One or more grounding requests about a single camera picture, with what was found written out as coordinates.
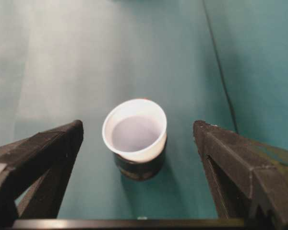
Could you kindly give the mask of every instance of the cup rim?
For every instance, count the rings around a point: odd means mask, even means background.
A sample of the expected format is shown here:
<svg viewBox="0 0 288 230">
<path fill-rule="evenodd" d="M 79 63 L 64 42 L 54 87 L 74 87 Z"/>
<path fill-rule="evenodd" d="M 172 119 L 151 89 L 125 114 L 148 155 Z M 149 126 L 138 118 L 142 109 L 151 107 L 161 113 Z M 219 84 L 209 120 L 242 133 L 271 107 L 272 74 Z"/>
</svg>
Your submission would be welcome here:
<svg viewBox="0 0 288 230">
<path fill-rule="evenodd" d="M 108 120 L 110 119 L 110 117 L 118 110 L 120 109 L 121 107 L 123 107 L 125 104 L 127 103 L 130 103 L 132 101 L 149 101 L 150 103 L 153 103 L 154 105 L 156 105 L 162 112 L 163 116 L 164 116 L 164 119 L 163 119 L 163 129 L 162 129 L 162 132 L 161 134 L 159 135 L 159 137 L 157 138 L 157 140 L 155 140 L 151 145 L 147 146 L 146 148 L 144 149 L 141 149 L 141 150 L 138 150 L 138 151 L 133 151 L 133 152 L 125 152 L 125 151 L 121 151 L 121 150 L 118 150 L 114 147 L 112 147 L 107 139 L 106 139 L 106 134 L 105 134 L 105 129 L 106 129 L 106 124 L 108 122 Z M 164 110 L 161 108 L 160 105 L 158 105 L 156 102 L 152 101 L 152 100 L 149 100 L 149 99 L 146 99 L 146 98 L 136 98 L 136 99 L 131 99 L 131 100 L 127 100 L 127 101 L 124 101 L 123 103 L 117 105 L 114 109 L 111 110 L 111 112 L 107 115 L 105 121 L 104 121 L 104 124 L 102 125 L 102 138 L 103 138 L 103 141 L 104 143 L 106 144 L 106 146 L 114 153 L 117 153 L 119 155 L 135 155 L 135 154 L 140 154 L 140 153 L 143 153 L 151 148 L 153 148 L 156 144 L 158 144 L 158 142 L 163 138 L 163 136 L 165 135 L 166 131 L 167 131 L 167 125 L 168 125 L 168 121 L 167 121 L 167 116 L 164 112 Z"/>
</svg>

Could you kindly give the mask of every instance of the teal backdrop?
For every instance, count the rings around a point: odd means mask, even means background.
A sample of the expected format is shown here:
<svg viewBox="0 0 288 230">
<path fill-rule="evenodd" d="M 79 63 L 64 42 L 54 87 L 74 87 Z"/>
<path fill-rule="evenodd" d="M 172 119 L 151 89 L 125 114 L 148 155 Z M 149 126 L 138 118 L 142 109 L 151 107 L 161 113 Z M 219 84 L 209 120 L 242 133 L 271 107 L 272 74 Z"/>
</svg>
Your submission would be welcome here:
<svg viewBox="0 0 288 230">
<path fill-rule="evenodd" d="M 216 218 L 192 124 L 234 130 L 221 76 L 240 133 L 288 149 L 288 1 L 0 0 L 0 145 L 84 123 L 59 218 Z M 101 137 L 139 97 L 168 118 L 165 165 L 141 183 Z"/>
<path fill-rule="evenodd" d="M 288 149 L 288 0 L 205 0 L 240 134 Z"/>
</svg>

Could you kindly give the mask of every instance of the black cup base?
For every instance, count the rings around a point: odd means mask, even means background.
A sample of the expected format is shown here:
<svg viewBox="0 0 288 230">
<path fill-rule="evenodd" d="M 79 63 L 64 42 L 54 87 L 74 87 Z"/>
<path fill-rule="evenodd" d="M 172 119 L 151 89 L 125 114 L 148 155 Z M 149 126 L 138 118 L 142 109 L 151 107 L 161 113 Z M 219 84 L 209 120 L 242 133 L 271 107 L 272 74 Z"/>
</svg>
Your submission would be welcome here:
<svg viewBox="0 0 288 230">
<path fill-rule="evenodd" d="M 120 172 L 130 179 L 136 181 L 150 179 L 162 168 L 165 160 L 165 147 L 156 158 L 144 163 L 130 161 L 114 153 L 115 164 L 119 168 Z"/>
</svg>

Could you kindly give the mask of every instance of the cup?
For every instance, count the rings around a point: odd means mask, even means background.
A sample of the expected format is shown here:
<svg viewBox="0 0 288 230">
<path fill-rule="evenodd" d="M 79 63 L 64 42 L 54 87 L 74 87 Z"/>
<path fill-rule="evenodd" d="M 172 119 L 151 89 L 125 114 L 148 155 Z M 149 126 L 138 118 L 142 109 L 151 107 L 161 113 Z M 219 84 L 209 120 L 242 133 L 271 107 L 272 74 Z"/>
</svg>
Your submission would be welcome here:
<svg viewBox="0 0 288 230">
<path fill-rule="evenodd" d="M 155 175 L 164 162 L 167 118 L 148 99 L 133 99 L 115 107 L 102 127 L 106 146 L 114 152 L 120 171 L 135 180 Z"/>
</svg>

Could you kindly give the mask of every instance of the white paper cup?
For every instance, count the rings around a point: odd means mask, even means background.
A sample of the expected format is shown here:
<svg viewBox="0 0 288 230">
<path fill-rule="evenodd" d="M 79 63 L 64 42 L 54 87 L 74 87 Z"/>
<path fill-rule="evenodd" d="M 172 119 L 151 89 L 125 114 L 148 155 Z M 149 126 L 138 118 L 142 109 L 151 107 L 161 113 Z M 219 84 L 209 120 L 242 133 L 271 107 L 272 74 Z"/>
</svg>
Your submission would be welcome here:
<svg viewBox="0 0 288 230">
<path fill-rule="evenodd" d="M 102 127 L 106 146 L 121 157 L 138 163 L 156 158 L 167 139 L 163 109 L 147 99 L 133 99 L 115 107 Z"/>
</svg>

